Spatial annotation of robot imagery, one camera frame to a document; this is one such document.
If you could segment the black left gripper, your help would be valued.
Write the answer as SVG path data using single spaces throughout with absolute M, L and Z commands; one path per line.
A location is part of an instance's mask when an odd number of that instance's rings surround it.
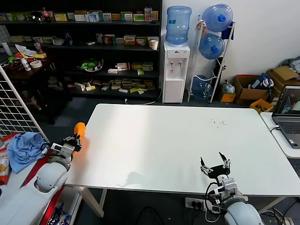
M 68 136 L 63 139 L 64 145 L 69 147 L 72 151 L 79 152 L 82 148 L 80 135 L 75 133 L 74 136 Z

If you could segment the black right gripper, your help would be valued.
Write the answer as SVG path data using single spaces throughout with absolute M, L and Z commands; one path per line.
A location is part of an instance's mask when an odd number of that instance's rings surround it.
M 217 165 L 211 168 L 205 165 L 204 160 L 201 157 L 200 169 L 205 175 L 208 175 L 210 179 L 219 180 L 218 179 L 219 176 L 227 177 L 230 174 L 230 163 L 231 163 L 230 159 L 227 159 L 226 156 L 221 152 L 219 152 L 219 155 L 223 160 L 223 165 Z

